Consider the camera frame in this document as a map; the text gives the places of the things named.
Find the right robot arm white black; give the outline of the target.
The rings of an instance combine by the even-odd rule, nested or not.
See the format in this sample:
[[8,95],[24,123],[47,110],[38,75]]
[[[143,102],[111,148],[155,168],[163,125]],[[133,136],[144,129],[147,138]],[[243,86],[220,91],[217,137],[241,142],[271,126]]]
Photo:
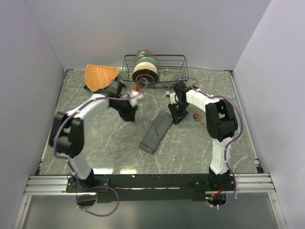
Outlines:
[[223,186],[236,189],[236,177],[229,166],[231,144],[242,135],[244,124],[236,105],[223,95],[208,95],[196,86],[187,87],[182,81],[173,86],[168,108],[173,123],[178,124],[187,115],[186,108],[194,105],[205,113],[206,128],[212,138],[212,161],[209,166],[208,184],[211,189]]

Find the grey cloth napkin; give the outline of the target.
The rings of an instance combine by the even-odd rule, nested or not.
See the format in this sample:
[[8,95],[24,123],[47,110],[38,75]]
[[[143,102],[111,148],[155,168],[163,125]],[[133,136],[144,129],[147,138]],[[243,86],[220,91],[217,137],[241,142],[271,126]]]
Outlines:
[[141,139],[139,148],[147,153],[153,154],[172,124],[173,119],[171,114],[161,110],[153,120],[149,130]]

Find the copper spoon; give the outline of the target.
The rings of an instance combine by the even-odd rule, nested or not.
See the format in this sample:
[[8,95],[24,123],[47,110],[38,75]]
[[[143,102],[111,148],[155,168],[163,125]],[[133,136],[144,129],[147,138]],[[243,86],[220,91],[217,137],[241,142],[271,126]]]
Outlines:
[[194,118],[196,121],[198,121],[198,122],[200,122],[201,124],[203,124],[204,127],[206,127],[206,124],[205,124],[205,122],[204,122],[204,120],[203,120],[203,118],[202,118],[202,116],[201,116],[200,114],[198,114],[198,113],[193,114],[193,118]]

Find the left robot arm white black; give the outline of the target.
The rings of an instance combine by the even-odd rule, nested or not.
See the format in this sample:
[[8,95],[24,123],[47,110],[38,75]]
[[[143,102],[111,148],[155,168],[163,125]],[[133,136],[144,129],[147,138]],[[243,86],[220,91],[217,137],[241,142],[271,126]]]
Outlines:
[[138,101],[143,95],[135,91],[126,91],[122,82],[114,80],[104,89],[93,92],[91,97],[78,107],[54,116],[49,145],[56,158],[64,159],[71,169],[78,187],[88,192],[94,188],[94,171],[84,155],[84,129],[97,115],[112,108],[122,120],[135,121]]

